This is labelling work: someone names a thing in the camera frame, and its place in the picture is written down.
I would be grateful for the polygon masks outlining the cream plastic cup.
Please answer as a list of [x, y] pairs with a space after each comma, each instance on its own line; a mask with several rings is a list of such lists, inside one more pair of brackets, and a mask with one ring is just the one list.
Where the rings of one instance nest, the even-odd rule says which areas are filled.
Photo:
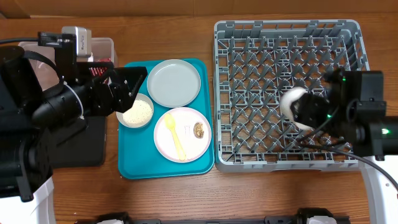
[[280, 112], [299, 129], [309, 130], [315, 127], [313, 119], [315, 102], [313, 95], [302, 87], [294, 87], [284, 93], [279, 102]]

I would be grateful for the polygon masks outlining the grey bowl of rice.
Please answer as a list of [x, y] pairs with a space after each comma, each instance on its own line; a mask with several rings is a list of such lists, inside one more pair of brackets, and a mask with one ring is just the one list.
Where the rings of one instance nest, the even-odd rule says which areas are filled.
[[117, 112], [118, 121], [128, 128], [141, 128], [149, 123], [154, 114], [152, 100], [138, 93], [133, 106], [124, 113]]

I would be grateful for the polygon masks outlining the light grey plate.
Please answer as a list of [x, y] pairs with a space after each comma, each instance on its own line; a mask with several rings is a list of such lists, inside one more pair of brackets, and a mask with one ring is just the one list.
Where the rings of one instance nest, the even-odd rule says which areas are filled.
[[147, 78], [147, 91], [159, 105], [178, 108], [191, 103], [199, 94], [201, 78], [198, 70], [180, 59], [158, 63]]

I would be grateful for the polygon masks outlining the yellow plastic spoon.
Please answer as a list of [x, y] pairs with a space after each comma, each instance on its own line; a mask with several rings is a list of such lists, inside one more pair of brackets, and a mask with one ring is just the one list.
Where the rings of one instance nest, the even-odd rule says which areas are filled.
[[177, 136], [177, 132], [175, 130], [175, 119], [170, 113], [165, 114], [165, 125], [166, 125], [167, 129], [171, 132], [171, 135], [172, 135], [172, 138], [173, 138], [173, 141], [175, 144], [175, 148], [177, 151], [178, 159], [180, 161], [185, 161], [187, 156], [186, 156], [185, 151], [183, 150], [183, 147], [180, 143], [180, 140]]

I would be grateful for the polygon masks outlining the white pink-rimmed plate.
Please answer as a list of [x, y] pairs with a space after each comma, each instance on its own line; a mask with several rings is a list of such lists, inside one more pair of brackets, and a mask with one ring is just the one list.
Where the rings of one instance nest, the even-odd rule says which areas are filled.
[[[166, 113], [170, 113], [175, 119], [175, 130], [187, 156], [185, 161], [178, 159], [171, 132], [165, 125]], [[204, 136], [202, 139], [196, 138], [193, 132], [194, 125], [197, 122], [203, 124]], [[202, 113], [188, 107], [168, 110], [158, 119], [154, 128], [154, 143], [157, 150], [166, 159], [177, 163], [188, 163], [199, 159], [209, 149], [211, 139], [212, 133], [209, 121]]]

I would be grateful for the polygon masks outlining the brown food scrap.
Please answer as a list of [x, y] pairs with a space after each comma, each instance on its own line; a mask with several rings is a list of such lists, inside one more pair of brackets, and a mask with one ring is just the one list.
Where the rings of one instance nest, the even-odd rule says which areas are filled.
[[203, 124], [201, 122], [195, 123], [193, 132], [196, 138], [202, 139], [204, 136]]

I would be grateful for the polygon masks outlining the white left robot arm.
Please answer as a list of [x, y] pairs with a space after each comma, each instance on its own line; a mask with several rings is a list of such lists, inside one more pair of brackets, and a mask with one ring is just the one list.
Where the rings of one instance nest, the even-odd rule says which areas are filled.
[[53, 170], [104, 162], [106, 117], [133, 106], [145, 67], [92, 62], [91, 32], [64, 27], [1, 41], [1, 222], [54, 223]]

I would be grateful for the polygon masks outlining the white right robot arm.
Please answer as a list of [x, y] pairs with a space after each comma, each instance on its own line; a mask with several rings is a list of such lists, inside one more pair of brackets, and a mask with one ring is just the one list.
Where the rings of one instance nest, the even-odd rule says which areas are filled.
[[296, 143], [356, 159], [371, 223], [397, 223], [397, 117], [386, 116], [383, 73], [339, 68], [324, 79], [326, 97], [294, 87], [280, 100], [291, 122], [311, 130]]

